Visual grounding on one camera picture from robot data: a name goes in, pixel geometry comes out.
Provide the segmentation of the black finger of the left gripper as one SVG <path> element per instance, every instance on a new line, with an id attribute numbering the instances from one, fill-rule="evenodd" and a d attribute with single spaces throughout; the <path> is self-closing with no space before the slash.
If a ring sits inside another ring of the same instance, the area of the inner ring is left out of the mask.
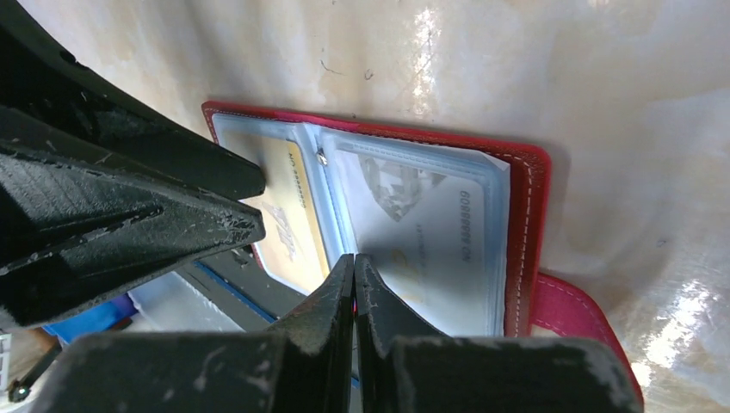
<path id="1" fill-rule="evenodd" d="M 265 235 L 252 162 L 81 65 L 1 4 L 1 328 L 72 317 Z"/>

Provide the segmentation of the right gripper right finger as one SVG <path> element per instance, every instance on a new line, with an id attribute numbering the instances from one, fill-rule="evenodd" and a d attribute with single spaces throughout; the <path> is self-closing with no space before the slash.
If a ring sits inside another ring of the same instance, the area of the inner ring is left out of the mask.
<path id="1" fill-rule="evenodd" d="M 366 412 L 642 412 L 640 385 L 596 302 L 539 274 L 529 323 L 543 336 L 451 337 L 355 259 Z"/>

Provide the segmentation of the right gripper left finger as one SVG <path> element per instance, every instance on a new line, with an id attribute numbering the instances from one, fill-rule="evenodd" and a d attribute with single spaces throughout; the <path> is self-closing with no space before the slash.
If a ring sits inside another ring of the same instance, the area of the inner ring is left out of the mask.
<path id="1" fill-rule="evenodd" d="M 60 356 L 35 412 L 345 412 L 355 258 L 254 332 L 104 332 Z"/>

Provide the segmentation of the yellow credit card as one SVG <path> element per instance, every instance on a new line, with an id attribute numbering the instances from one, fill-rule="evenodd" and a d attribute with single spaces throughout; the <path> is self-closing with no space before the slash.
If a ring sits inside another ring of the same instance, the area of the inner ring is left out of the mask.
<path id="1" fill-rule="evenodd" d="M 330 272 L 301 150 L 287 139 L 226 132 L 220 143 L 255 163 L 266 186 L 242 199 L 262 213 L 266 236 L 255 243 L 257 260 L 275 280 L 308 295 Z"/>

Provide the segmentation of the white credit card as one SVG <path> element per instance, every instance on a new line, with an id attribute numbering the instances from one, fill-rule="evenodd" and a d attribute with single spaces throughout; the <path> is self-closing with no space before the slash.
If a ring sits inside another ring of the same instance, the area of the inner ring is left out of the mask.
<path id="1" fill-rule="evenodd" d="M 478 151 L 339 145 L 333 175 L 355 251 L 450 336 L 504 334 L 510 166 Z"/>

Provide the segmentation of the red leather card holder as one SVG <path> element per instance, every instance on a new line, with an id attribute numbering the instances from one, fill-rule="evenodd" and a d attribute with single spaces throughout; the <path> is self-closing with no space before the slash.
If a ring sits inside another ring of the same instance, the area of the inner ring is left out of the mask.
<path id="1" fill-rule="evenodd" d="M 504 314 L 506 336 L 528 337 L 535 331 L 551 331 L 559 337 L 583 337 L 601 342 L 621 362 L 621 370 L 628 374 L 635 394 L 642 394 L 628 358 L 597 303 L 574 285 L 543 274 L 538 269 L 552 168 L 550 156 L 541 147 L 229 102 L 204 102 L 201 110 L 209 127 L 213 126 L 216 114 L 289 123 L 306 122 L 385 139 L 483 151 L 506 161 L 511 166 Z"/>

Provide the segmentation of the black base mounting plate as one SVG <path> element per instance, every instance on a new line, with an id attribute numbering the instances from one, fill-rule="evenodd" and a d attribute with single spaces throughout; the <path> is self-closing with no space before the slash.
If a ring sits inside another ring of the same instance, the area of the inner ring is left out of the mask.
<path id="1" fill-rule="evenodd" d="M 202 258 L 176 272 L 245 331 L 268 328 L 306 297 L 269 277 L 246 248 Z"/>

